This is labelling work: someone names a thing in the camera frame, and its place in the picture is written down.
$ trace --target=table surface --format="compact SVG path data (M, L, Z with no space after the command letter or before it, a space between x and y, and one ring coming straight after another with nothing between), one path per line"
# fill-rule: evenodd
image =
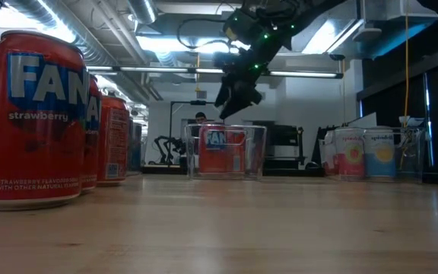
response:
M438 186L130 177L0 212L2 273L438 273Z

